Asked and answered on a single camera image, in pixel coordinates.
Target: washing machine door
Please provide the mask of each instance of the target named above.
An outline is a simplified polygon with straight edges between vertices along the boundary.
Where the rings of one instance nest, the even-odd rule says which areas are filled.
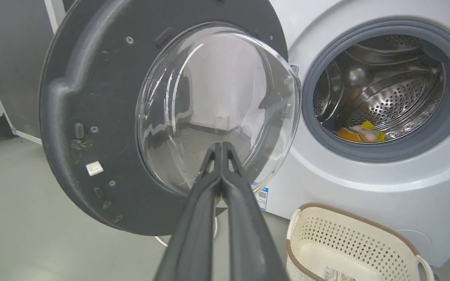
[[[61,187],[98,221],[169,235],[205,152],[232,142],[258,190],[300,115],[268,0],[82,0],[41,78],[43,146]]]

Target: floor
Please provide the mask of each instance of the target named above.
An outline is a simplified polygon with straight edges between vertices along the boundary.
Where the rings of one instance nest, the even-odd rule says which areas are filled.
[[[288,220],[264,214],[286,260]],[[218,217],[214,280],[229,280],[227,212]],[[43,149],[15,137],[0,141],[0,281],[150,281],[164,247],[153,237],[109,228],[61,191]],[[434,269],[450,281],[450,260]]]

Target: beige plastic basket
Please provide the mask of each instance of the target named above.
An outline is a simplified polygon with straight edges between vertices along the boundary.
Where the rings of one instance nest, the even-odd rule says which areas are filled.
[[[295,211],[287,229],[291,281],[420,281],[430,265],[396,231],[363,217],[311,203]]]

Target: brown basket trim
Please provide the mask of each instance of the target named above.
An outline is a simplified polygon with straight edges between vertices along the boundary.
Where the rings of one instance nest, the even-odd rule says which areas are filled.
[[[411,249],[412,253],[415,256],[418,256],[420,254],[418,249],[416,249],[416,247],[409,240],[407,240],[407,238],[402,236],[400,233],[398,233],[397,231],[394,231],[393,229],[388,228],[386,226],[382,226],[381,224],[378,224],[377,222],[373,222],[370,219],[365,219],[364,217],[360,217],[358,215],[354,215],[351,212],[340,210],[338,208],[333,208],[331,206],[320,204],[320,203],[307,203],[307,204],[302,205],[299,209],[301,211],[303,211],[306,208],[312,208],[312,207],[330,210],[331,212],[337,212],[337,213],[339,213],[341,215],[345,215],[346,217],[351,217],[352,219],[356,219],[358,221],[364,222],[365,224],[369,224],[371,226],[374,226],[375,228],[379,228],[379,229],[381,229],[383,231],[386,231],[386,232],[390,233],[391,235],[394,235],[395,237],[397,237],[400,240],[402,240],[402,242],[404,242],[404,244],[406,244],[409,247],[409,249]],[[315,281],[324,281],[324,279],[320,278],[319,276],[317,276],[317,274],[315,274],[315,273],[311,272],[310,270],[308,270],[306,267],[304,267],[295,258],[295,254],[293,254],[293,251],[291,250],[291,241],[289,241],[289,240],[286,241],[286,250],[287,250],[287,254],[288,254],[289,258],[291,259],[293,264],[296,267],[298,267],[299,270],[301,270],[304,274],[308,275],[309,277],[311,277]]]

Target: gray wall panel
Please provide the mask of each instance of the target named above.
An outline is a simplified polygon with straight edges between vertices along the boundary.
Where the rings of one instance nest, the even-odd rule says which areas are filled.
[[[0,99],[16,130],[39,133],[39,79],[52,28],[43,0],[0,0]]]

